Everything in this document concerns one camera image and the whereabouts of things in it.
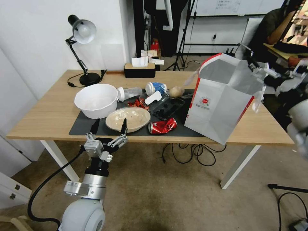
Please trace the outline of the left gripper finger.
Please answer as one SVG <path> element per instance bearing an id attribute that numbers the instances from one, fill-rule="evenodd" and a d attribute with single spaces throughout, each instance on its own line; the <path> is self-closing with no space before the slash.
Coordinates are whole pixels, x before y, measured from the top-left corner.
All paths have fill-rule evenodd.
<path id="1" fill-rule="evenodd" d="M 90 132 L 86 134 L 86 145 L 94 145 L 100 143 L 96 138 L 96 133 L 99 128 L 100 118 L 96 119 L 94 124 L 91 126 Z"/>
<path id="2" fill-rule="evenodd" d="M 127 137 L 127 119 L 125 118 L 122 124 L 122 128 L 120 131 L 120 135 L 118 135 L 115 139 L 110 141 L 107 144 L 108 147 L 108 153 L 114 153 L 117 150 L 119 150 L 123 145 L 125 145 L 128 141 Z"/>

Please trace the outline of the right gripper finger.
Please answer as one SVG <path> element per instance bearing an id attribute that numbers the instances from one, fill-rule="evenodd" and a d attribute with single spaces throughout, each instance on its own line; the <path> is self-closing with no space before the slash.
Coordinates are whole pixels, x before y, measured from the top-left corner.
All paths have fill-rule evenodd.
<path id="1" fill-rule="evenodd" d="M 257 61 L 253 57 L 253 51 L 243 43 L 240 43 L 240 46 L 244 47 L 246 50 L 250 52 L 249 56 L 246 57 L 246 60 L 248 62 L 249 69 L 252 72 L 255 72 L 257 69 L 260 68 L 260 65 L 257 63 Z"/>
<path id="2" fill-rule="evenodd" d="M 257 62 L 257 64 L 259 67 L 257 67 L 255 73 L 259 76 L 259 78 L 264 79 L 267 76 L 271 76 L 276 79 L 281 77 L 281 74 L 277 73 L 275 70 L 272 70 L 268 63 Z"/>

